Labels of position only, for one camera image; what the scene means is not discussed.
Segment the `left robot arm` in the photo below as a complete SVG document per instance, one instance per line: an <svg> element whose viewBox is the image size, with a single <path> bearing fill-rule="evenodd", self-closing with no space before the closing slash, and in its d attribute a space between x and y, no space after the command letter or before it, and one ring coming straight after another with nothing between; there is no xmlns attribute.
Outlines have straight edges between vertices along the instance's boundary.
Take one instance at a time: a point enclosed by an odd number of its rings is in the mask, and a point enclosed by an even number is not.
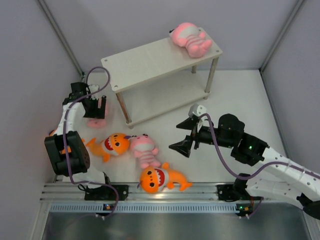
<svg viewBox="0 0 320 240"><path fill-rule="evenodd" d="M109 199L113 187L105 173L101 180L86 176L91 169L90 155L85 140L79 134L83 119L90 128L106 125L106 96L97 96L101 91L97 84L74 82L71 93L62 103L62 116L57 128L44 139L44 145L54 173L64 176L75 184L96 186L95 193L102 200Z"/></svg>

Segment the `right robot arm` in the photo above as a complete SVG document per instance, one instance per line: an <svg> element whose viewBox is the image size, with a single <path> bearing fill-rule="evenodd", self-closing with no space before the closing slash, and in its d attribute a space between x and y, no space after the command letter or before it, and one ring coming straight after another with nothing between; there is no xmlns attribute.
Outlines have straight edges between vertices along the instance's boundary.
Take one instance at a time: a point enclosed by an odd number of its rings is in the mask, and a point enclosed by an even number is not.
<svg viewBox="0 0 320 240"><path fill-rule="evenodd" d="M190 130L184 140L169 148L189 157L200 144L213 145L227 172L236 178L233 192L239 199L259 197L286 202L307 215L320 218L320 175L283 156L265 141L245 132L245 124L230 113L222 115L217 127L209 114L208 126L199 126L202 116L191 115L176 125ZM256 168L252 174L235 173L224 160L220 148L231 150L237 162Z"/></svg>

